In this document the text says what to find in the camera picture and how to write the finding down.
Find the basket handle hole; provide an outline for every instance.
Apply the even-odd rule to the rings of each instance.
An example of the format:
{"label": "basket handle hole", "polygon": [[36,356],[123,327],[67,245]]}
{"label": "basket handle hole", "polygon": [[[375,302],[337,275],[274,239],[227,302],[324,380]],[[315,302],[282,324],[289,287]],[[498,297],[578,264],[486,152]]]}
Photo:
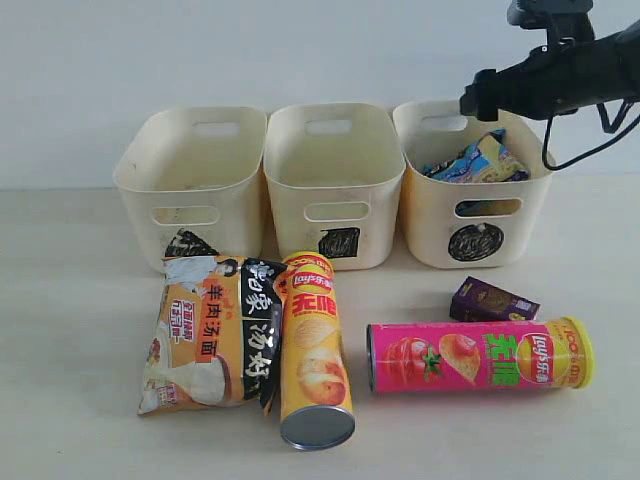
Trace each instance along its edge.
{"label": "basket handle hole", "polygon": [[236,122],[197,122],[193,125],[196,134],[205,138],[237,137],[240,124]]}
{"label": "basket handle hole", "polygon": [[304,209],[309,222],[355,222],[369,216],[367,202],[312,203]]}
{"label": "basket handle hole", "polygon": [[522,200],[509,198],[501,200],[464,200],[456,205],[455,213],[462,218],[505,217],[522,208]]}
{"label": "basket handle hole", "polygon": [[220,210],[210,205],[154,208],[151,219],[163,227],[214,225],[220,220]]}
{"label": "basket handle hole", "polygon": [[462,132],[469,120],[460,115],[424,117],[420,128],[429,132]]}
{"label": "basket handle hole", "polygon": [[353,129],[351,120],[309,120],[304,130],[309,135],[346,135]]}

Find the tabletop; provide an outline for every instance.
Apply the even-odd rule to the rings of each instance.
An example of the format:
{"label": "tabletop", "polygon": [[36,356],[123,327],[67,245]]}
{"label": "tabletop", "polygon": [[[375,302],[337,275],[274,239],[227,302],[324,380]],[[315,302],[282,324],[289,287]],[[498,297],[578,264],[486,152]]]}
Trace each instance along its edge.
{"label": "tabletop", "polygon": [[[356,432],[322,452],[287,446],[279,412],[265,418],[257,404],[138,417],[163,279],[146,266],[118,193],[1,192],[1,477],[635,478],[638,191],[640,176],[554,179],[513,265],[436,270],[398,233],[383,265],[338,272]],[[263,255],[275,252],[270,230]],[[540,319],[580,318],[596,351],[592,385],[373,395],[366,325],[445,321],[470,273],[538,301]]]}

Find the plastic storage basket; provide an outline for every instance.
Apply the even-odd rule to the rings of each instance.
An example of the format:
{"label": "plastic storage basket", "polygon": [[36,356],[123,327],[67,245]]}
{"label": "plastic storage basket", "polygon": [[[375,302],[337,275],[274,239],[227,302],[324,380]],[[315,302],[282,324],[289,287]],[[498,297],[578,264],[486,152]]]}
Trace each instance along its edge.
{"label": "plastic storage basket", "polygon": [[266,127],[266,115],[247,107],[170,110],[143,125],[114,182],[154,269],[162,271],[164,251],[183,227],[221,253],[259,255]]}
{"label": "plastic storage basket", "polygon": [[337,270],[387,258],[405,162],[384,110],[358,103],[279,110],[264,168],[283,257],[316,251]]}
{"label": "plastic storage basket", "polygon": [[[453,101],[407,103],[396,108],[393,119],[409,163],[400,211],[413,255],[438,268],[495,267],[517,260],[526,250],[551,182],[535,133],[506,112],[496,123],[462,117]],[[505,145],[529,169],[530,180],[452,184],[422,175],[426,165],[455,158],[498,128],[506,128]],[[456,207],[466,201],[491,201],[495,213],[461,217]]]}

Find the purple box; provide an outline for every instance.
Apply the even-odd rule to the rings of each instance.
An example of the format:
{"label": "purple box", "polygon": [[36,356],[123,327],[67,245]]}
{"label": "purple box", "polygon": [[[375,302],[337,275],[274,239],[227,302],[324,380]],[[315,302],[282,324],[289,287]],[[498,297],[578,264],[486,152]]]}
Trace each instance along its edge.
{"label": "purple box", "polygon": [[467,277],[451,301],[449,316],[461,322],[535,320],[540,304]]}

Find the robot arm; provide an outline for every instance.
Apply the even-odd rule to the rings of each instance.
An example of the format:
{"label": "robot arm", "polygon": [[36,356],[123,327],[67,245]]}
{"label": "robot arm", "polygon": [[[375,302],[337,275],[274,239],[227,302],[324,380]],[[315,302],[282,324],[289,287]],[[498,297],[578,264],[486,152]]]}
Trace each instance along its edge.
{"label": "robot arm", "polygon": [[[506,70],[478,72],[460,99],[461,113],[496,121],[498,110],[506,110],[548,120],[546,147],[555,116],[597,105],[604,131],[615,133],[630,107],[640,101],[640,21],[623,32],[595,40],[587,15],[592,7],[592,0],[513,0],[507,14],[509,23],[524,29],[546,29],[548,44]],[[610,123],[604,104],[613,100],[624,102]],[[605,148],[638,124],[640,117]],[[543,160],[552,168],[546,163],[546,148]]]}

